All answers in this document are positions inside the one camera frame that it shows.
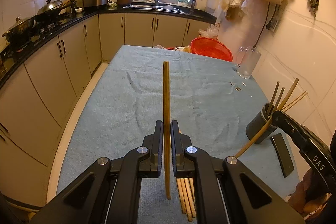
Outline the right human hand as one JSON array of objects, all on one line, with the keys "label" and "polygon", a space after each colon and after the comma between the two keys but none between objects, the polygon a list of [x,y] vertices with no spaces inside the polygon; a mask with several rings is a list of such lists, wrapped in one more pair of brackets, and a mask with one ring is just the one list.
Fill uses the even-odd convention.
[{"label": "right human hand", "polygon": [[310,168],[301,182],[296,186],[294,193],[290,196],[287,203],[299,214],[307,217],[307,220],[316,218],[322,211],[329,199],[329,194],[317,197],[315,199],[308,199],[307,194],[313,190],[311,185],[313,178],[313,170]]}]

